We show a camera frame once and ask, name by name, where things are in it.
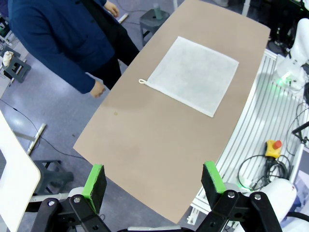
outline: black stool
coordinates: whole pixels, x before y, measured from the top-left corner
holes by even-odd
[[[26,77],[26,72],[28,72],[31,67],[30,65],[26,64],[25,62],[23,62],[22,60],[19,59],[20,54],[16,51],[14,51],[13,49],[11,49],[8,46],[5,46],[3,48],[3,50],[0,53],[0,56],[4,56],[4,53],[6,51],[10,51],[13,52],[14,55],[10,61],[9,66],[5,67],[3,66],[3,69],[10,75],[11,78],[14,78],[15,80],[17,80],[18,82],[22,83],[24,82],[24,79]]]
[[[154,35],[155,32],[160,28],[160,26],[168,19],[169,13],[165,11],[161,11],[161,13],[162,13],[162,19],[160,20],[158,20],[155,17],[154,9],[147,11],[142,17],[140,17],[140,32],[143,45],[147,43],[144,40],[145,36],[148,35],[149,32],[151,32],[152,35]]]
[[[38,195],[58,194],[62,192],[65,185],[74,180],[72,172],[66,172],[61,166],[60,160],[34,160],[35,165],[38,167],[41,173],[41,179],[38,183],[34,193]],[[48,167],[50,164],[54,164],[58,171],[50,171]],[[49,185],[57,185],[58,190],[52,192],[49,189]]]

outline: table surface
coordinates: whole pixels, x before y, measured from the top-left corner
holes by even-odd
[[[128,67],[74,148],[92,164],[103,163],[106,175],[128,193],[178,222],[200,189],[203,162],[217,161],[228,143],[268,35],[267,27],[237,13],[186,0]],[[178,36],[239,61],[214,118],[138,83]]]
[[[299,165],[297,160],[300,159],[298,156],[301,156],[302,153],[302,149],[299,147],[300,140],[293,136],[291,131],[298,127],[298,122],[294,121],[295,113],[298,105],[304,100],[295,97],[287,89],[273,82],[273,72],[282,59],[284,58],[267,49],[264,52],[264,57],[243,112],[216,165],[225,183],[239,184],[237,174],[240,164],[253,155],[263,154],[264,144],[268,139],[281,140],[283,142],[281,155],[285,155],[295,167]],[[305,108],[306,104],[300,105],[298,113],[305,110]],[[307,122],[309,112],[303,112],[298,119],[300,125]],[[308,135],[309,128],[302,132],[304,135]],[[295,155],[290,155],[287,152],[287,147]],[[283,156],[279,160],[287,167],[289,166],[288,161]],[[264,166],[264,163],[265,159],[262,157],[245,162],[239,173],[240,178],[243,179],[242,183],[245,185],[255,183],[263,171],[261,167]],[[292,182],[294,182],[295,178],[293,172],[296,169],[293,168],[290,177]],[[190,224],[195,224],[197,211],[208,214],[211,210],[203,188],[200,189],[191,206],[193,209],[188,217]]]
[[[0,215],[10,231],[15,232],[41,174],[15,137],[1,111],[0,150],[6,159],[0,179]]]

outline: person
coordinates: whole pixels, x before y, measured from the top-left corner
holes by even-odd
[[[8,0],[0,0],[0,13],[5,19],[8,17]]]
[[[114,18],[119,10],[107,0],[9,0],[8,9],[11,30],[23,46],[94,98],[120,78],[118,59],[129,65],[139,52]]]

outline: person's hand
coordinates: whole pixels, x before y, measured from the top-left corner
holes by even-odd
[[[107,1],[105,3],[104,8],[106,10],[108,10],[109,12],[111,12],[114,17],[118,17],[119,16],[118,8],[116,7],[115,4],[111,3],[110,1]]]
[[[94,98],[99,98],[104,91],[105,91],[104,85],[100,81],[96,81],[95,85],[93,86],[92,90],[90,91],[90,94]]]

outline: red button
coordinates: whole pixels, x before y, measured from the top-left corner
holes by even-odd
[[[282,142],[280,140],[277,140],[273,145],[272,148],[277,150],[278,148],[282,147]]]

